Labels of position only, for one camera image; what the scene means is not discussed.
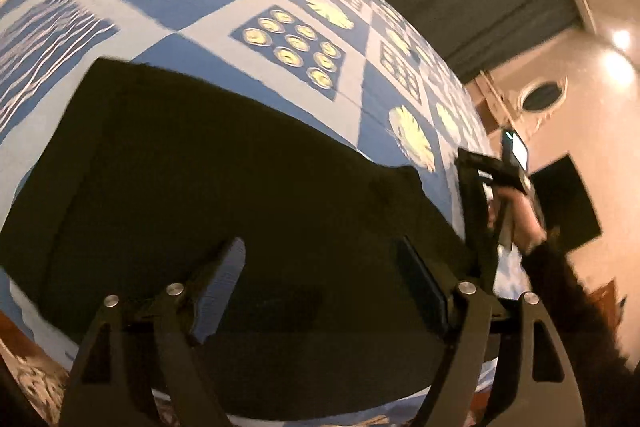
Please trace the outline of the person's right hand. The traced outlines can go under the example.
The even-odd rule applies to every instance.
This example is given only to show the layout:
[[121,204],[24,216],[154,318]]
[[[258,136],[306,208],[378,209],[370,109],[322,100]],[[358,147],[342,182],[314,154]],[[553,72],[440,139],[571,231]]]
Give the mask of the person's right hand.
[[494,199],[488,206],[488,228],[495,228],[502,204],[510,204],[513,213],[512,241],[521,255],[530,254],[547,240],[547,231],[536,217],[532,202],[511,187],[496,187]]

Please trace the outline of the dark furry sleeve forearm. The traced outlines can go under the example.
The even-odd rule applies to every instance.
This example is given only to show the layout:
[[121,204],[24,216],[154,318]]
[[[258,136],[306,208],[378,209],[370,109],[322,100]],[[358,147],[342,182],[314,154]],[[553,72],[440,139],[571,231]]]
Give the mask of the dark furry sleeve forearm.
[[522,259],[533,292],[565,347],[582,397],[588,426],[639,424],[639,375],[631,372],[604,316],[588,298],[565,259],[550,242]]

